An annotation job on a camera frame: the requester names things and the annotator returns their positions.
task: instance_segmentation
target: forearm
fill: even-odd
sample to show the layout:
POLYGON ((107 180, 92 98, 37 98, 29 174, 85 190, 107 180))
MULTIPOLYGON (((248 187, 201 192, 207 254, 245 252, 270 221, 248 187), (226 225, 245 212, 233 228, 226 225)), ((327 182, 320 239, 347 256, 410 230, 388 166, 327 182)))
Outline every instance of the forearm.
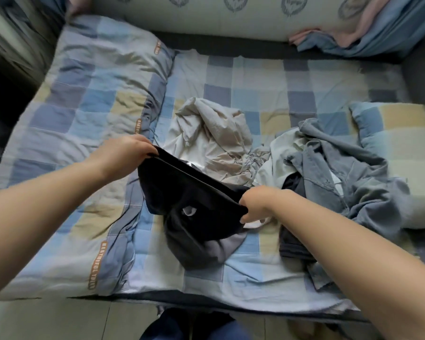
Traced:
POLYGON ((0 191, 0 289, 104 179, 84 163, 0 191))
POLYGON ((425 330, 425 265, 420 260, 289 190, 281 190, 273 198, 272 211, 388 338, 394 334, 388 330, 394 324, 405 336, 415 329, 417 337, 413 339, 421 338, 425 330))

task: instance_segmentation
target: black garment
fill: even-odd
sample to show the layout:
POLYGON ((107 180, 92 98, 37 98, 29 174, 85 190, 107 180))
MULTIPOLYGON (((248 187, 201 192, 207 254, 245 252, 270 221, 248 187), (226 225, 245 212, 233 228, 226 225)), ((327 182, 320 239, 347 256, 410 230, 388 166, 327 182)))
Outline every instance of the black garment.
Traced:
POLYGON ((139 166, 140 184, 152 214, 165 216, 167 244, 186 269, 223 263, 246 235, 238 202, 248 187, 224 184, 165 150, 139 166))
MULTIPOLYGON (((299 172, 289 175, 285 179, 282 189, 290 189, 300 196, 306 197, 304 178, 299 172)), ((279 238, 279 252, 282 257, 291 257, 312 262, 316 261, 301 241, 299 241, 287 228, 283 226, 280 228, 279 238)))

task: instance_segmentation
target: checkered pillow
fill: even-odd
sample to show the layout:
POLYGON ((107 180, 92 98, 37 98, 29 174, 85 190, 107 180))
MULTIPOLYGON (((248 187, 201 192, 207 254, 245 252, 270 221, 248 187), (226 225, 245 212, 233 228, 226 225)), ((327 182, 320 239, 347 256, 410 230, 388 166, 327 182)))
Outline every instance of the checkered pillow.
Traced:
POLYGON ((425 105, 356 102, 350 105, 362 146, 406 177, 414 201, 409 228, 425 228, 425 105))

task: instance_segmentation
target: bed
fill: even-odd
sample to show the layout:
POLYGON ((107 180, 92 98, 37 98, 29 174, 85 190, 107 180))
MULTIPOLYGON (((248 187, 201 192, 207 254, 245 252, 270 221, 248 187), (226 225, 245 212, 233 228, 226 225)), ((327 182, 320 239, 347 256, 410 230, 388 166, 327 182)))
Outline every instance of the bed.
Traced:
MULTIPOLYGON (((310 117, 358 143, 350 101, 410 100, 397 64, 291 56, 283 44, 266 42, 250 42, 252 58, 220 56, 214 41, 207 45, 215 55, 163 42, 106 17, 79 16, 66 26, 5 150, 0 189, 83 160, 105 138, 133 133, 139 118, 141 133, 162 145, 189 97, 243 110, 254 146, 310 117)), ((407 234, 403 246, 425 261, 425 232, 407 234)), ((0 299, 91 295, 321 319, 356 310, 339 291, 317 292, 300 261, 280 258, 278 228, 248 234, 221 268, 185 271, 166 245, 162 217, 148 212, 136 174, 81 205, 0 299)))

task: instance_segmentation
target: dark pants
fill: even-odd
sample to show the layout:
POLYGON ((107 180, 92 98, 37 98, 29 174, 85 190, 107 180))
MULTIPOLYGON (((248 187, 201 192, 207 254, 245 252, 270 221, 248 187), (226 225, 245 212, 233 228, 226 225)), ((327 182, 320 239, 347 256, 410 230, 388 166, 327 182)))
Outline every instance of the dark pants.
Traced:
MULTIPOLYGON (((189 340, 189 315, 185 310, 165 310, 143 333, 140 340, 189 340)), ((249 334, 230 315, 221 312, 199 314, 192 340, 250 340, 249 334)))

